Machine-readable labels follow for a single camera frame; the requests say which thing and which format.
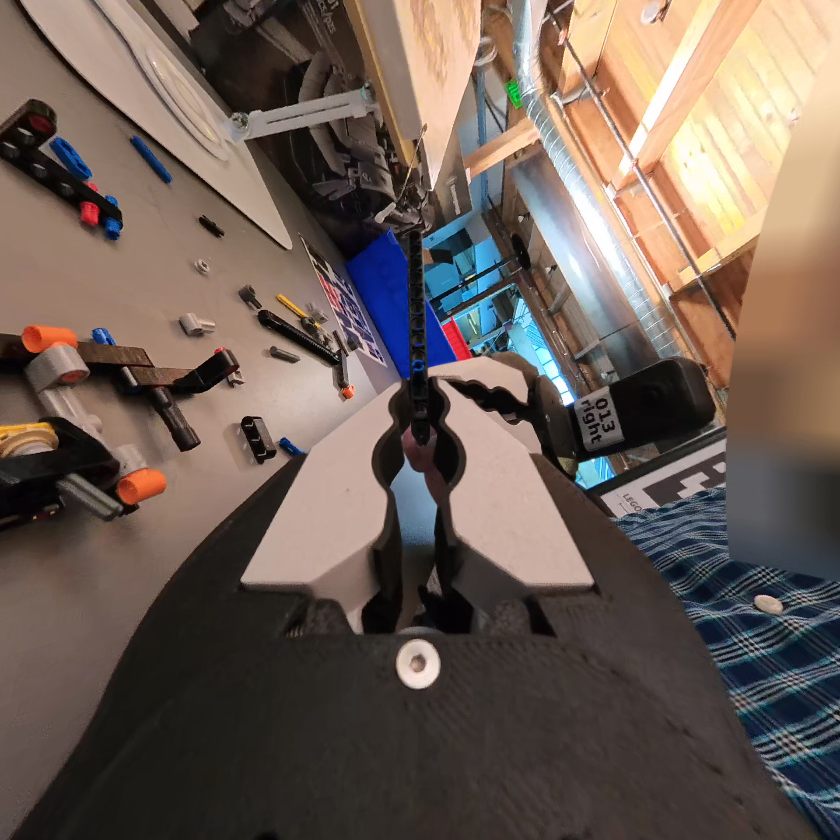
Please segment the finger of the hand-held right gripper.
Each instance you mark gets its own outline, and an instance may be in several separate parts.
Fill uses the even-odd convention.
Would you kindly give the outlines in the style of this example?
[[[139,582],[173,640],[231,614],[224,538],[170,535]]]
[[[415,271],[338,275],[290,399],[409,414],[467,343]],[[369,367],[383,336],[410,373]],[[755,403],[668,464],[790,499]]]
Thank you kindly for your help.
[[[438,366],[439,380],[506,422],[532,420],[531,392],[537,377],[536,368],[514,353],[480,355]]]
[[[495,425],[521,443],[530,454],[543,453],[539,437],[526,417],[528,407],[514,396],[471,396]]]

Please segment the red plastic bin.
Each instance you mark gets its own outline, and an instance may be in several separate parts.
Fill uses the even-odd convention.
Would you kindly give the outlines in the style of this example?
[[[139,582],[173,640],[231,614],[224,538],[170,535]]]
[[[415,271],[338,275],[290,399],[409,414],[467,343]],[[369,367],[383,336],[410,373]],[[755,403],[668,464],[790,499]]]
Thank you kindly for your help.
[[[467,361],[474,357],[473,351],[456,320],[449,319],[446,322],[441,322],[440,326],[458,361]]]

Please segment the blue round lego plate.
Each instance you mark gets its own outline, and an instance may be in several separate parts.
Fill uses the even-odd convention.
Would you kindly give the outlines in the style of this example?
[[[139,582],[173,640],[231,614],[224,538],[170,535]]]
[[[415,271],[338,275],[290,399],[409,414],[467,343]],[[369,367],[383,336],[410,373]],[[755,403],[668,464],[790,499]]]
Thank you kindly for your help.
[[[81,158],[76,149],[60,136],[49,141],[49,147],[60,163],[78,180],[89,182],[92,172],[86,162]]]

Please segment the person's blue plaid shirt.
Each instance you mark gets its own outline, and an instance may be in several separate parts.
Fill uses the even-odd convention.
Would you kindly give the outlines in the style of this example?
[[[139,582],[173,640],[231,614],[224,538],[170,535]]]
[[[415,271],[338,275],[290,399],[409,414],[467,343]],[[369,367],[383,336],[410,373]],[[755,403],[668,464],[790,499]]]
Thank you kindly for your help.
[[[682,602],[770,777],[839,838],[839,583],[731,560],[726,489],[616,525]]]

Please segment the small black lego subassembly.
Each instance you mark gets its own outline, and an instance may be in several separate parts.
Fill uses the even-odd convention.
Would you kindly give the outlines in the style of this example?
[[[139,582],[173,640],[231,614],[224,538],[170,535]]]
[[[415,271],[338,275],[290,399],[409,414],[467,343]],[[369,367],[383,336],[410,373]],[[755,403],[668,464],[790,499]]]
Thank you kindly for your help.
[[[2,123],[2,160],[74,207],[82,224],[101,228],[106,239],[118,241],[123,231],[118,200],[100,193],[92,178],[78,180],[59,162],[49,147],[59,136],[57,129],[55,110],[44,101],[28,99]]]

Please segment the lego instruction booklet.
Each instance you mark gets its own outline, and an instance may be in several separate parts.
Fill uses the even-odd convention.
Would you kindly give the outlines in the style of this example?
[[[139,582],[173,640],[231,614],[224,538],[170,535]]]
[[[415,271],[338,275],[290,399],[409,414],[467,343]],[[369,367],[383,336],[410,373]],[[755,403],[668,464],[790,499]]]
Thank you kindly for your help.
[[[362,354],[386,366],[385,357],[350,282],[336,272],[314,245],[303,236],[300,239],[347,343],[354,343]]]

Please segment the large silver round duct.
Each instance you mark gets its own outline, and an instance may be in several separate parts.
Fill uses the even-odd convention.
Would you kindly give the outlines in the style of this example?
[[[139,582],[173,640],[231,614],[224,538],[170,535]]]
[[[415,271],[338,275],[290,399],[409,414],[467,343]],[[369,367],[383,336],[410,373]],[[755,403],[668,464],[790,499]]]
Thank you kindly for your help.
[[[550,158],[540,151],[513,170],[513,181],[553,262],[595,331],[620,378],[641,371],[659,355],[627,297],[637,283],[585,198],[581,214]]]

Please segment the small black lego frame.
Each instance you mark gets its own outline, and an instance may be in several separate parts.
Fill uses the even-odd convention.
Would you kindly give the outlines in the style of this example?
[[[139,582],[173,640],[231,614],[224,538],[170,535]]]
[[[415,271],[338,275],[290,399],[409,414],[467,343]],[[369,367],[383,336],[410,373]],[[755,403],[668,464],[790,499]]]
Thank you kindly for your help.
[[[261,416],[243,416],[240,429],[257,464],[263,465],[277,456],[277,445]]]

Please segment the black toothed lego beam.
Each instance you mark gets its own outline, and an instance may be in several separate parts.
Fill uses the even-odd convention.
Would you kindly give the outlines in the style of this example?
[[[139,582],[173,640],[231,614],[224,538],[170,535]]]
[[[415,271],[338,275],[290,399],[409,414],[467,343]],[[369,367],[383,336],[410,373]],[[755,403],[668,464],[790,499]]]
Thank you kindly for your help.
[[[288,341],[291,341],[298,347],[317,356],[331,366],[340,365],[340,357],[336,353],[332,352],[317,339],[314,339],[306,332],[289,324],[289,322],[280,318],[273,312],[266,309],[260,309],[257,311],[257,320],[264,328],[278,334]]]

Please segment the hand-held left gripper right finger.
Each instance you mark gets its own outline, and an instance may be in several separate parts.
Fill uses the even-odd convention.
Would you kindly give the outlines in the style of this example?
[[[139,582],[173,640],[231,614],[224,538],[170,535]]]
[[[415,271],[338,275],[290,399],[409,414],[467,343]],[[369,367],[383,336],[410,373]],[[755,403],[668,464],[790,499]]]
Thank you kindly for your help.
[[[550,482],[561,466],[529,451],[451,384],[434,378],[435,464],[445,480],[435,529],[434,624],[478,632],[505,605],[541,614],[542,600],[595,593],[595,579]]]

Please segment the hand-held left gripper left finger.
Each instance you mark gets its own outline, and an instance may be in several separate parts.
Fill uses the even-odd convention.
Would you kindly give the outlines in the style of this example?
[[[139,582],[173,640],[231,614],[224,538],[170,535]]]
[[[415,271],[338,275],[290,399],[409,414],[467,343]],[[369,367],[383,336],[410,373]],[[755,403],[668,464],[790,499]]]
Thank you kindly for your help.
[[[393,632],[403,608],[403,539],[392,491],[410,424],[392,385],[311,448],[241,577],[249,590],[339,603],[365,632]]]

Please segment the thin black lego beam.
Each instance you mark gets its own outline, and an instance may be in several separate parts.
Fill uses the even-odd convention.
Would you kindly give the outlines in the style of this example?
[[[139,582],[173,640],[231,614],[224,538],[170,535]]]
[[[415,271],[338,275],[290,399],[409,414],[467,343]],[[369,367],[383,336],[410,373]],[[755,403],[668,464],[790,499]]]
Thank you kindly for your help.
[[[407,234],[407,301],[411,430],[417,445],[425,447],[432,435],[432,425],[428,413],[427,301],[423,236],[419,226],[413,227]]]

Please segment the spiral silver duct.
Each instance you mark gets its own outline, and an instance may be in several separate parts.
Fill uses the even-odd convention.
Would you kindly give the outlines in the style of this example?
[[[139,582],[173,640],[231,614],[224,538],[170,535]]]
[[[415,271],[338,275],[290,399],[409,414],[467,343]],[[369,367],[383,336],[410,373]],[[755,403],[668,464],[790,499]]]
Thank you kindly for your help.
[[[580,213],[584,213],[583,201],[587,198],[605,222],[623,265],[637,283],[637,290],[627,291],[626,295],[653,343],[655,331],[668,328],[670,311],[657,289],[650,287],[644,260],[635,252],[626,227],[609,203],[603,187],[595,183],[592,168],[584,160],[580,145],[564,124],[560,107],[548,93],[538,55],[539,33],[547,5],[545,1],[511,2],[513,64],[522,107],[538,131],[543,151],[560,174],[566,189],[570,194],[581,195],[574,199]]]

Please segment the black lego technic assembly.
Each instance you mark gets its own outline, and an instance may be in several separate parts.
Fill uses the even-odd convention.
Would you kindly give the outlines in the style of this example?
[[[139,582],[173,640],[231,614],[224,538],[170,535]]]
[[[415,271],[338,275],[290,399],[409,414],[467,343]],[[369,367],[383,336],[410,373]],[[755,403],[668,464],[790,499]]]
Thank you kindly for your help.
[[[2,425],[2,530],[53,516],[66,501],[110,522],[165,492],[165,475],[136,445],[108,444],[101,420],[81,403],[76,390],[90,375],[143,397],[178,449],[189,452],[201,441],[175,395],[205,393],[238,372],[236,358],[224,349],[193,370],[162,368],[144,350],[115,344],[106,330],[95,330],[86,342],[45,325],[2,334],[1,363],[3,374],[26,379],[43,410],[34,422]]]

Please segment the blue plastic bin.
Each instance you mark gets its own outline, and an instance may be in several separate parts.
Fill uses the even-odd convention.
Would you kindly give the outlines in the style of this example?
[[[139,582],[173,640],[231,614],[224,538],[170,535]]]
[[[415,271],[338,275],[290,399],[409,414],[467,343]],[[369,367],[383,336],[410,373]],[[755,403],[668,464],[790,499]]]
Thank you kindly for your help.
[[[403,379],[411,373],[408,264],[392,231],[346,262],[355,289]]]

